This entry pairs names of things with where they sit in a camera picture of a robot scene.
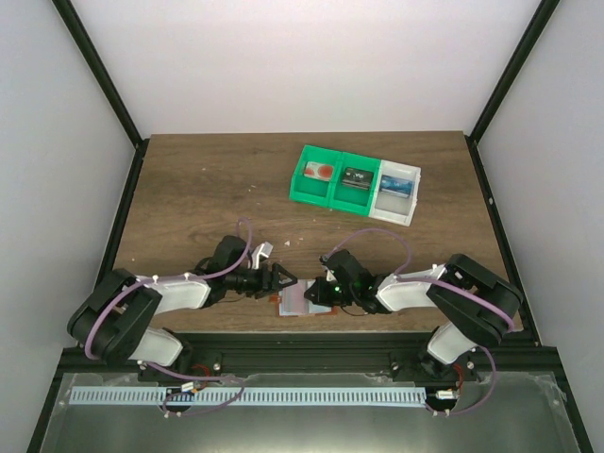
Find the white strip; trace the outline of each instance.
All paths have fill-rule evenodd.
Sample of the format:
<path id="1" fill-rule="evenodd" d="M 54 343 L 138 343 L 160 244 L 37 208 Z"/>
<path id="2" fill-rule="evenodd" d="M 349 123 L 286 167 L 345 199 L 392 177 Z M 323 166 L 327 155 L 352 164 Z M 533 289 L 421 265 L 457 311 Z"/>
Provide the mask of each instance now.
<path id="1" fill-rule="evenodd" d="M 191 395 L 178 395 L 168 402 L 214 406 L 227 401 L 239 389 L 209 387 Z M 111 406 L 157 406 L 166 397 L 156 387 L 74 387 L 69 404 Z M 246 388 L 232 406 L 380 406 L 423 408 L 424 388 Z"/>

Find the white wall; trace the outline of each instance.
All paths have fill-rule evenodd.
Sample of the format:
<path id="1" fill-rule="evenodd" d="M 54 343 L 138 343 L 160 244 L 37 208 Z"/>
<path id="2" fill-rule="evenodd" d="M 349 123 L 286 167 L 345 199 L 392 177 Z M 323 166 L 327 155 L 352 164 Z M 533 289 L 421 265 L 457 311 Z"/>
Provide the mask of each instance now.
<path id="1" fill-rule="evenodd" d="M 465 130 L 538 0 L 75 0 L 141 133 Z"/>
<path id="2" fill-rule="evenodd" d="M 133 148 L 50 1 L 0 2 L 0 451 L 29 443 Z"/>
<path id="3" fill-rule="evenodd" d="M 546 344 L 604 451 L 604 8 L 561 2 L 480 154 Z"/>

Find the small package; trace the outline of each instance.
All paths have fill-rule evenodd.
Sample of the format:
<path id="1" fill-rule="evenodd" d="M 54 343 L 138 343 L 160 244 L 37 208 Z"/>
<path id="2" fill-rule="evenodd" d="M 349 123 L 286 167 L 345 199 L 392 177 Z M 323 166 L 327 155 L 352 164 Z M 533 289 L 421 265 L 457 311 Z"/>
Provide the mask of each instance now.
<path id="1" fill-rule="evenodd" d="M 333 176 L 333 166 L 320 162 L 306 162 L 304 176 L 321 181 L 330 181 Z"/>
<path id="2" fill-rule="evenodd" d="M 371 187 L 371 181 L 373 180 L 373 172 L 352 167 L 346 167 L 342 175 L 342 184 L 358 189 L 365 189 L 366 191 Z"/>
<path id="3" fill-rule="evenodd" d="M 402 177 L 382 175 L 379 182 L 379 191 L 409 198 L 413 192 L 413 181 Z"/>

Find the wooden tabletop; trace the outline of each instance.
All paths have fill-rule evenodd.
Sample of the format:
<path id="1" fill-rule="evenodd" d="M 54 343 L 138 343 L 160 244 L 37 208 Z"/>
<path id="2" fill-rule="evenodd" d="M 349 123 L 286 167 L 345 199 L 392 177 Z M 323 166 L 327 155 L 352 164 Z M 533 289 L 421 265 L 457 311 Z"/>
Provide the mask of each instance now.
<path id="1" fill-rule="evenodd" d="M 305 144 L 421 167 L 411 226 L 290 201 L 292 173 Z M 506 275 L 461 132 L 153 136 L 115 267 L 148 276 L 181 274 L 211 256 L 240 216 L 252 220 L 254 243 L 272 243 L 271 260 L 298 278 L 322 275 L 319 256 L 366 227 L 387 228 L 409 242 L 409 272 L 464 253 Z M 402 246 L 378 233 L 360 236 L 347 248 L 374 273 L 392 272 L 405 260 Z M 233 294 L 226 301 L 238 298 Z M 432 330 L 443 321 L 435 309 L 279 318 L 268 301 L 243 299 L 165 313 L 154 325 L 197 331 L 400 331 Z"/>

